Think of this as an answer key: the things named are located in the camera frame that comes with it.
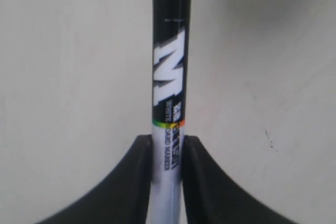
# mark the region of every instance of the white wall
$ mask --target white wall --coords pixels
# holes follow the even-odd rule
[[[60,210],[150,133],[151,4],[0,0],[0,223]],[[188,134],[302,223],[336,219],[335,22],[336,0],[192,6]]]

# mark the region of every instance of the rainbow stripe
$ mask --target rainbow stripe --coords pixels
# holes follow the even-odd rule
[[[173,127],[182,127],[184,126],[185,120],[177,122],[177,123],[161,123],[156,120],[153,120],[153,124],[157,127],[164,128],[164,129],[172,129]]]

